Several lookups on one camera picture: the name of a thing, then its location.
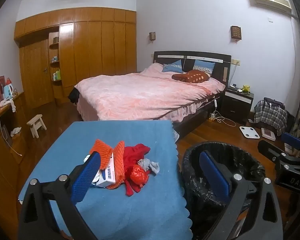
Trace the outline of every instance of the brown pillow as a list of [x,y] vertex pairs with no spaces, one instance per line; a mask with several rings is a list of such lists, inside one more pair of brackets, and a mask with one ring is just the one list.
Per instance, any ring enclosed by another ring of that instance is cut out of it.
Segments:
[[186,74],[174,74],[172,79],[187,82],[187,83],[201,83],[209,80],[210,74],[203,71],[193,69]]

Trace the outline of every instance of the checkered bag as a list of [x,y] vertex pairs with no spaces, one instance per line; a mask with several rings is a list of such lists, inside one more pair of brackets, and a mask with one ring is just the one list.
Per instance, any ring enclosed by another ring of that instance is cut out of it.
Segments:
[[277,130],[280,136],[287,128],[288,113],[280,106],[273,106],[264,99],[260,100],[254,107],[254,123],[264,122]]

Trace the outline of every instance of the bed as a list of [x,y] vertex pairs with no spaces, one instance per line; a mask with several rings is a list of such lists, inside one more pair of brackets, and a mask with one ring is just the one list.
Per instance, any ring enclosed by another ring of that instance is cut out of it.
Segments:
[[[182,70],[193,69],[195,60],[214,62],[211,78],[199,84],[175,81],[163,64],[181,60]],[[153,64],[141,73],[85,79],[77,110],[84,121],[171,120],[180,138],[204,122],[221,102],[228,85],[231,56],[209,52],[157,51]]]

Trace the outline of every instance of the small wooden stool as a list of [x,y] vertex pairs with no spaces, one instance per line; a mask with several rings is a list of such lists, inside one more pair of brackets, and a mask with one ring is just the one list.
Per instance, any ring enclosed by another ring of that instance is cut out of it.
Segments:
[[27,122],[27,125],[32,126],[30,128],[31,133],[32,133],[32,137],[34,138],[34,136],[36,136],[37,138],[39,138],[39,134],[38,134],[38,129],[40,127],[42,127],[43,129],[47,129],[47,127],[45,126],[44,122],[42,121],[42,114],[37,114],[34,118],[32,118],[29,122]]

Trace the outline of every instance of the nightstand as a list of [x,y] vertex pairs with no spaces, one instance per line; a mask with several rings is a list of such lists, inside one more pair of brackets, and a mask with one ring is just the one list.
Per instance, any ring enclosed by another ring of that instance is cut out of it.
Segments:
[[245,125],[252,107],[253,97],[252,93],[239,93],[228,88],[222,100],[220,114]]

